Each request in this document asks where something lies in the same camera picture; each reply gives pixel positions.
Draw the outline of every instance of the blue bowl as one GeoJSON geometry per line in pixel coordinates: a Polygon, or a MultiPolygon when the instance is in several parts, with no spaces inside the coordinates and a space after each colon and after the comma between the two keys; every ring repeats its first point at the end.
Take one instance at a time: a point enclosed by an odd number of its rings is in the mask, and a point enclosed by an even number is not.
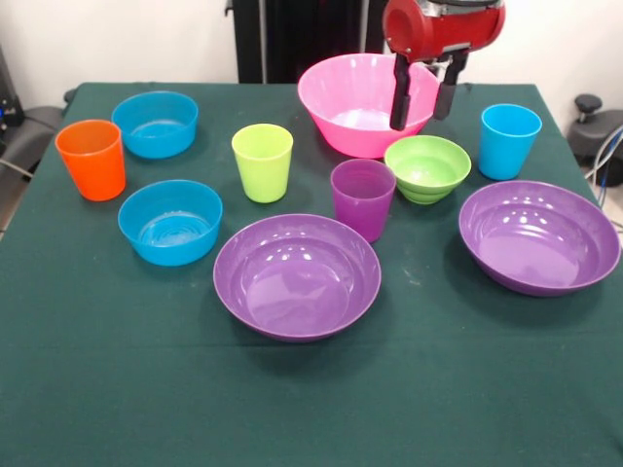
{"type": "Polygon", "coordinates": [[[113,111],[112,121],[137,156],[165,159],[193,144],[198,118],[199,107],[189,96],[159,90],[124,100],[113,111]]]}
{"type": "Polygon", "coordinates": [[[119,228],[136,253],[159,266],[182,266],[214,246],[223,202],[203,183],[168,180],[133,193],[119,210],[119,228]]]}

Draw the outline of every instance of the bowl rim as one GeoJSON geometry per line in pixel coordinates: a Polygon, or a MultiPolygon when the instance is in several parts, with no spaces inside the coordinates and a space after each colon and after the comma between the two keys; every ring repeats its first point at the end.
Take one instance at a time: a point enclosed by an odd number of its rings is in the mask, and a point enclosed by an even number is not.
{"type": "Polygon", "coordinates": [[[179,133],[181,131],[184,131],[186,128],[188,128],[190,126],[193,126],[194,124],[197,123],[197,120],[199,119],[199,104],[191,96],[186,95],[186,94],[184,94],[182,92],[177,92],[176,90],[148,90],[146,92],[140,92],[138,94],[131,95],[130,97],[122,100],[119,104],[117,104],[117,106],[115,106],[115,108],[113,109],[113,113],[110,116],[111,122],[119,127],[119,129],[121,130],[122,134],[131,135],[131,133],[129,131],[125,130],[121,125],[119,125],[117,123],[115,116],[118,114],[120,109],[122,109],[124,106],[132,103],[133,100],[137,100],[137,99],[143,98],[143,97],[145,97],[147,95],[155,95],[155,94],[174,95],[176,97],[182,98],[183,100],[186,100],[187,102],[190,102],[192,104],[192,106],[193,106],[193,117],[191,118],[191,121],[188,124],[186,124],[186,125],[184,125],[182,127],[179,127],[177,129],[175,129],[174,131],[171,131],[171,132],[167,133],[166,136],[153,136],[153,135],[150,135],[150,136],[134,136],[135,138],[136,137],[141,138],[141,139],[159,139],[159,138],[163,138],[163,137],[169,138],[170,136],[173,136],[173,135],[175,135],[175,134],[177,134],[177,133],[179,133]]]}
{"type": "Polygon", "coordinates": [[[379,256],[377,255],[377,252],[374,250],[374,248],[372,247],[372,245],[360,234],[358,233],[356,230],[352,229],[351,227],[347,226],[346,224],[342,224],[341,222],[336,221],[335,219],[331,219],[329,217],[325,217],[325,216],[320,216],[317,214],[306,214],[306,213],[288,213],[288,214],[279,214],[276,216],[271,216],[271,217],[266,217],[263,219],[260,219],[258,221],[255,221],[245,227],[243,227],[242,229],[240,229],[239,231],[237,231],[236,233],[234,233],[226,242],[225,244],[221,247],[220,251],[218,252],[218,255],[216,256],[216,259],[214,260],[214,266],[212,267],[212,283],[214,284],[214,290],[216,291],[216,295],[219,298],[219,301],[221,302],[221,304],[223,304],[223,306],[234,316],[235,319],[237,319],[238,321],[240,321],[241,323],[243,323],[245,326],[248,326],[249,328],[264,334],[266,336],[271,336],[277,340],[289,340],[289,341],[312,341],[312,340],[320,340],[323,338],[328,338],[330,336],[334,336],[336,334],[341,333],[344,329],[352,326],[356,321],[358,321],[367,311],[368,309],[370,309],[370,307],[372,306],[372,304],[374,303],[374,301],[377,299],[377,297],[379,296],[379,292],[381,291],[381,283],[383,282],[383,270],[381,268],[381,261],[379,260],[379,256]],[[379,271],[379,280],[377,281],[377,284],[375,286],[375,290],[374,293],[371,295],[371,299],[370,301],[363,305],[360,310],[346,323],[342,324],[341,326],[335,327],[331,330],[325,331],[323,333],[320,334],[296,334],[296,335],[282,335],[282,334],[277,334],[274,331],[271,331],[270,329],[266,329],[263,326],[260,326],[259,324],[255,323],[255,322],[251,322],[250,320],[244,319],[241,316],[239,316],[239,314],[231,309],[229,307],[229,305],[227,305],[225,303],[225,301],[222,299],[223,295],[221,294],[221,291],[219,290],[219,285],[218,282],[216,280],[216,268],[219,265],[220,259],[221,259],[221,255],[223,254],[223,252],[225,251],[226,248],[230,247],[230,244],[235,243],[236,241],[238,241],[238,236],[248,230],[251,230],[255,227],[257,227],[260,224],[263,224],[265,222],[274,220],[274,219],[282,219],[282,218],[292,218],[292,217],[298,217],[298,218],[307,218],[307,219],[320,219],[322,221],[325,222],[329,222],[332,225],[338,226],[341,229],[346,229],[347,231],[350,231],[352,234],[354,234],[356,237],[359,237],[359,239],[361,240],[361,244],[363,245],[363,248],[365,248],[366,250],[368,250],[369,253],[372,254],[372,258],[374,259],[375,262],[375,266],[377,267],[378,271],[379,271]]]}
{"type": "Polygon", "coordinates": [[[139,188],[138,190],[136,190],[134,193],[132,193],[131,195],[129,195],[126,200],[122,203],[121,207],[119,208],[119,211],[117,213],[117,225],[119,226],[119,230],[121,231],[121,233],[124,235],[125,238],[128,239],[128,241],[132,242],[132,243],[139,243],[141,245],[146,245],[149,246],[150,248],[176,248],[182,245],[190,245],[196,241],[199,241],[203,238],[205,238],[206,236],[210,235],[214,229],[218,229],[221,221],[223,219],[223,199],[221,199],[221,197],[219,196],[219,194],[216,192],[216,190],[214,190],[212,187],[210,187],[209,185],[206,185],[202,182],[197,182],[195,180],[185,180],[185,179],[174,179],[174,180],[161,180],[159,182],[154,182],[154,183],[150,183],[149,185],[145,185],[142,188],[139,188]],[[121,215],[122,212],[124,211],[124,209],[127,207],[127,203],[134,197],[136,197],[138,194],[145,192],[145,191],[149,191],[152,190],[153,188],[159,186],[159,185],[172,185],[172,184],[183,184],[183,185],[195,185],[197,187],[200,187],[202,189],[207,189],[208,191],[212,192],[213,194],[216,195],[216,199],[218,200],[218,217],[215,223],[212,224],[212,226],[210,226],[210,228],[205,231],[204,233],[202,233],[199,236],[196,236],[195,238],[193,238],[190,241],[181,243],[181,244],[177,244],[177,245],[149,245],[143,241],[140,241],[138,238],[133,237],[132,235],[130,235],[126,229],[124,228],[122,222],[121,222],[121,215]]]}
{"type": "Polygon", "coordinates": [[[572,292],[575,290],[579,290],[579,289],[583,289],[586,287],[589,287],[591,285],[594,285],[602,280],[604,280],[606,277],[608,277],[614,270],[615,268],[618,266],[619,261],[621,259],[621,247],[619,246],[619,248],[617,249],[617,254],[616,254],[616,258],[614,259],[614,261],[612,261],[612,265],[601,275],[592,278],[590,280],[586,280],[584,282],[581,283],[576,283],[576,284],[571,284],[568,286],[550,286],[550,285],[542,285],[542,284],[538,284],[535,282],[529,282],[529,281],[525,281],[525,280],[519,280],[516,279],[514,277],[510,277],[509,275],[499,271],[498,269],[494,268],[493,266],[491,266],[489,263],[487,263],[486,261],[484,261],[482,259],[482,257],[471,247],[471,245],[469,244],[469,242],[467,242],[465,240],[465,230],[463,228],[463,220],[465,219],[466,213],[465,210],[467,208],[468,203],[470,203],[470,201],[472,201],[473,198],[477,197],[477,196],[481,196],[479,194],[481,194],[481,192],[485,192],[486,190],[490,190],[493,187],[498,187],[499,185],[536,185],[536,186],[540,186],[540,187],[546,187],[546,188],[550,188],[550,189],[554,189],[558,192],[561,192],[563,194],[565,194],[566,196],[569,196],[571,198],[575,198],[578,201],[582,202],[583,204],[585,204],[587,206],[588,209],[591,209],[593,211],[597,211],[602,217],[604,217],[607,220],[607,223],[610,225],[610,229],[611,229],[611,233],[614,236],[614,238],[616,238],[617,242],[620,245],[620,240],[619,240],[619,236],[618,233],[616,232],[616,229],[614,228],[614,226],[612,225],[612,223],[609,221],[609,219],[607,219],[604,215],[604,213],[601,211],[601,209],[594,204],[593,202],[591,202],[588,198],[583,197],[582,195],[579,195],[576,192],[573,192],[571,190],[568,190],[566,188],[563,187],[559,187],[557,185],[554,185],[552,183],[547,183],[547,182],[539,182],[539,181],[534,181],[534,180],[509,180],[509,181],[505,181],[505,182],[496,182],[496,183],[492,183],[489,185],[486,185],[478,190],[476,190],[474,193],[472,193],[463,203],[463,205],[460,207],[460,211],[458,212],[458,231],[460,234],[460,237],[463,241],[463,244],[467,247],[467,249],[469,250],[469,252],[471,253],[471,255],[476,258],[479,262],[482,262],[484,265],[487,266],[487,268],[491,269],[492,271],[494,271],[496,274],[499,274],[500,276],[504,277],[505,279],[511,280],[516,284],[522,284],[522,285],[527,285],[529,287],[532,287],[533,289],[539,289],[539,290],[543,290],[543,291],[547,291],[547,292],[572,292]]]}
{"type": "MultiPolygon", "coordinates": [[[[327,124],[333,125],[333,126],[338,126],[340,128],[345,128],[345,129],[351,129],[351,130],[359,130],[359,131],[366,131],[369,133],[383,133],[383,132],[395,132],[395,130],[391,129],[391,128],[387,128],[387,129],[380,129],[380,128],[370,128],[370,129],[358,129],[358,128],[353,128],[352,126],[346,126],[346,125],[342,125],[342,124],[336,124],[335,122],[333,122],[332,120],[326,118],[323,115],[320,115],[319,113],[316,113],[312,107],[310,106],[309,102],[306,101],[306,99],[303,97],[302,93],[301,93],[301,86],[302,83],[308,79],[308,76],[310,75],[310,73],[316,69],[319,68],[320,66],[324,65],[327,62],[330,61],[341,61],[344,60],[346,58],[352,58],[352,57],[362,57],[362,56],[370,56],[370,57],[377,57],[380,58],[381,60],[395,60],[395,58],[390,55],[390,54],[372,54],[372,53],[355,53],[355,54],[341,54],[341,55],[334,55],[334,56],[330,56],[328,58],[325,58],[323,60],[318,61],[317,63],[315,63],[314,65],[310,66],[307,70],[305,70],[305,72],[303,73],[303,75],[301,75],[301,78],[299,78],[299,82],[297,84],[297,93],[299,94],[299,99],[301,100],[301,102],[303,103],[304,107],[308,110],[308,112],[310,112],[314,117],[321,119],[323,122],[326,122],[327,124]]],[[[411,66],[415,66],[417,68],[420,69],[420,71],[425,71],[426,73],[430,74],[430,77],[432,77],[434,80],[437,80],[437,78],[435,77],[435,75],[433,75],[424,65],[422,65],[421,63],[413,63],[411,66]]],[[[418,126],[420,124],[425,124],[426,122],[428,122],[431,118],[432,115],[434,113],[434,106],[432,109],[430,109],[430,112],[427,113],[427,115],[417,121],[413,121],[411,123],[407,123],[404,127],[404,129],[397,131],[398,134],[404,134],[404,133],[408,133],[409,130],[411,128],[413,128],[414,126],[418,126]]]]}
{"type": "Polygon", "coordinates": [[[409,185],[413,185],[414,187],[422,187],[422,188],[438,188],[440,190],[446,189],[446,188],[450,188],[450,187],[455,187],[458,186],[459,184],[461,184],[465,178],[467,178],[467,176],[471,173],[471,169],[473,168],[473,163],[471,161],[471,158],[469,157],[469,153],[467,153],[467,151],[465,151],[465,149],[460,146],[458,143],[455,143],[454,141],[452,141],[451,139],[448,138],[444,138],[442,136],[436,136],[434,134],[415,134],[413,136],[407,136],[405,138],[400,138],[397,141],[394,141],[393,143],[391,143],[389,146],[387,146],[387,149],[385,149],[385,153],[383,155],[383,160],[385,161],[385,164],[387,165],[387,167],[389,167],[389,169],[393,172],[394,176],[396,177],[396,180],[399,180],[403,183],[407,183],[409,185]],[[389,153],[389,150],[391,148],[393,148],[394,146],[400,144],[401,142],[405,142],[405,141],[422,141],[424,139],[432,139],[432,140],[438,140],[438,141],[443,141],[444,143],[449,143],[451,146],[454,146],[456,148],[459,149],[459,153],[461,154],[461,156],[467,161],[467,169],[465,170],[464,174],[461,174],[461,176],[458,176],[456,178],[455,181],[451,182],[451,183],[447,183],[445,185],[428,185],[425,183],[419,183],[419,184],[414,184],[408,180],[405,180],[404,178],[401,178],[398,176],[398,174],[394,171],[394,169],[392,168],[392,162],[391,162],[391,158],[387,158],[387,154],[389,153]]]}

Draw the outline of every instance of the plastic cup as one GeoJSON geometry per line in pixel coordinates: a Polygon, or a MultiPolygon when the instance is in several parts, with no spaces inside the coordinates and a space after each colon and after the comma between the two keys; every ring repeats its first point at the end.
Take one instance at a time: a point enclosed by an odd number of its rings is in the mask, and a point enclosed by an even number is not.
{"type": "Polygon", "coordinates": [[[396,188],[393,172],[382,162],[342,162],[331,173],[336,219],[367,241],[381,238],[396,188]]]}
{"type": "Polygon", "coordinates": [[[493,180],[510,180],[528,158],[543,123],[532,110],[513,104],[485,109],[478,168],[493,180]]]}
{"type": "Polygon", "coordinates": [[[126,187],[121,130],[105,120],[84,120],[56,137],[60,152],[80,194],[90,201],[107,201],[126,187]]]}
{"type": "Polygon", "coordinates": [[[287,190],[292,144],[290,132],[277,125],[246,126],[232,138],[232,148],[249,199],[273,202],[287,190]]]}

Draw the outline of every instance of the bowl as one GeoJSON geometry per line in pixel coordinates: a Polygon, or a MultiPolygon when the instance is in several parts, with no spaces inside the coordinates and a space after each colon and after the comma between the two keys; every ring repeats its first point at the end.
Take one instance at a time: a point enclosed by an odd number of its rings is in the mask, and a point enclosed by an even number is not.
{"type": "Polygon", "coordinates": [[[199,106],[189,96],[158,90],[124,100],[112,121],[130,151],[145,159],[165,159],[193,144],[198,118],[199,106]]]}
{"type": "Polygon", "coordinates": [[[432,204],[449,195],[469,174],[471,159],[458,144],[438,136],[410,136],[385,151],[385,164],[409,201],[432,204]]]}
{"type": "Polygon", "coordinates": [[[133,193],[119,210],[119,228],[138,255],[159,266],[182,266],[214,246],[223,202],[207,185],[167,180],[133,193]]]}
{"type": "Polygon", "coordinates": [[[225,307],[251,329],[279,341],[317,341],[366,312],[381,286],[381,265],[350,227],[286,214],[230,238],[213,278],[225,307]]]}
{"type": "Polygon", "coordinates": [[[464,203],[458,226],[486,274],[537,297],[593,285],[614,270],[621,256],[616,230],[595,204],[546,183],[487,186],[464,203]]]}
{"type": "Polygon", "coordinates": [[[320,61],[299,80],[303,105],[327,142],[354,158],[379,159],[387,146],[416,134],[432,116],[439,82],[423,65],[411,66],[411,105],[402,131],[389,127],[395,58],[346,54],[320,61]]]}

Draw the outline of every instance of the table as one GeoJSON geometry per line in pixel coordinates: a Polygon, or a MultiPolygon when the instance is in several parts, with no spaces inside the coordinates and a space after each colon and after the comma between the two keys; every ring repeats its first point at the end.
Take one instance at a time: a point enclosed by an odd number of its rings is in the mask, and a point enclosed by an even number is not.
{"type": "MultiPolygon", "coordinates": [[[[461,203],[490,183],[474,169],[435,205],[396,196],[374,245],[382,290],[356,325],[312,344],[270,341],[220,304],[214,258],[266,216],[331,216],[328,175],[344,157],[289,85],[85,84],[65,123],[160,89],[201,106],[187,153],[127,156],[125,192],[91,203],[51,146],[0,243],[0,465],[621,465],[622,268],[549,300],[489,280],[458,236],[461,203]],[[288,193],[271,205],[243,195],[230,147],[258,122],[295,139],[288,193]],[[117,228],[123,200],[167,178],[205,182],[225,204],[215,249],[178,269],[141,261],[117,228]]],[[[480,112],[502,101],[544,122],[521,177],[591,197],[533,86],[462,86],[451,118],[424,132],[475,156],[480,112]]]]}

